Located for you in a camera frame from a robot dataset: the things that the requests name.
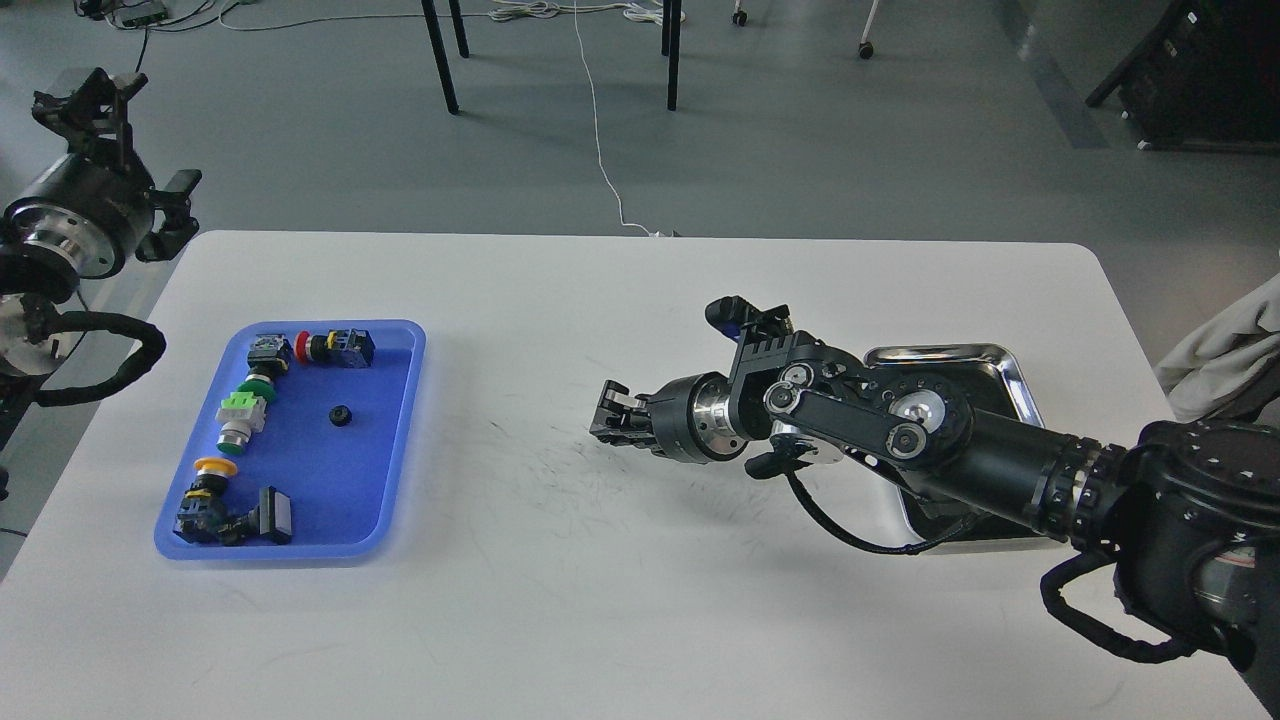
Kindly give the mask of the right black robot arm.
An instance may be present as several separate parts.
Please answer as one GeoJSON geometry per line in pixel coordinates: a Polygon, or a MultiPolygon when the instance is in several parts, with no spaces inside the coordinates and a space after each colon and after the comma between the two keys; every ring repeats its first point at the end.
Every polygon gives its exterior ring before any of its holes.
{"type": "Polygon", "coordinates": [[[768,441],[748,474],[785,477],[820,527],[872,553],[890,547],[845,530],[797,478],[824,451],[968,506],[900,555],[960,538],[988,515],[1068,543],[1076,555],[1039,583],[1052,618],[1138,664],[1225,657],[1277,714],[1276,428],[1155,421],[1130,448],[1102,445],[974,407],[964,386],[915,364],[867,365],[795,329],[786,306],[730,296],[705,319],[736,345],[728,375],[689,375],[650,395],[609,380],[596,439],[695,464],[768,441]]]}

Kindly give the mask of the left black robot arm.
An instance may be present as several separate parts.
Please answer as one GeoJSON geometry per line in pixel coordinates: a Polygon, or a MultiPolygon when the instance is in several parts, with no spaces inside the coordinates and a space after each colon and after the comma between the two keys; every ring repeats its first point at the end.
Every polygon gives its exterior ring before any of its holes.
{"type": "Polygon", "coordinates": [[[84,281],[116,275],[129,260],[175,259],[198,233],[191,197],[197,169],[159,186],[134,149],[129,101],[141,72],[67,72],[35,95],[32,117],[67,141],[65,152],[3,210],[1,423],[9,441],[32,406],[93,404],[148,373],[166,341],[155,325],[119,313],[61,311],[84,281]],[[76,342],[108,332],[138,343],[105,380],[50,389],[76,342]]]}

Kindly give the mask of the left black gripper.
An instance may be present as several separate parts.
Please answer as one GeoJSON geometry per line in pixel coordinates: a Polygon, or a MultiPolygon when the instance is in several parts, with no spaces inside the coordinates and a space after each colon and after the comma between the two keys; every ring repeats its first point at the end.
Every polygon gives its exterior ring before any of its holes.
{"type": "Polygon", "coordinates": [[[63,137],[69,152],[4,211],[5,281],[106,279],[133,251],[141,263],[166,263],[198,233],[191,195],[204,177],[200,169],[179,170],[156,190],[147,174],[131,176],[88,159],[109,167],[142,164],[128,101],[147,82],[141,72],[72,68],[49,90],[33,92],[33,119],[63,137]],[[150,231],[154,211],[163,214],[157,231],[150,231]]]}

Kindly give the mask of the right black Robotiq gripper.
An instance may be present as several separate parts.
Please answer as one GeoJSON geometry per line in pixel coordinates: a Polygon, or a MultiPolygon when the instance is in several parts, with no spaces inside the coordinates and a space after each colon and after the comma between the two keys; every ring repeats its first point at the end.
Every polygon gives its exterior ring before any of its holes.
{"type": "Polygon", "coordinates": [[[632,395],[605,380],[589,433],[614,447],[653,451],[677,462],[727,462],[733,457],[730,382],[718,372],[687,375],[654,395],[632,395]]]}

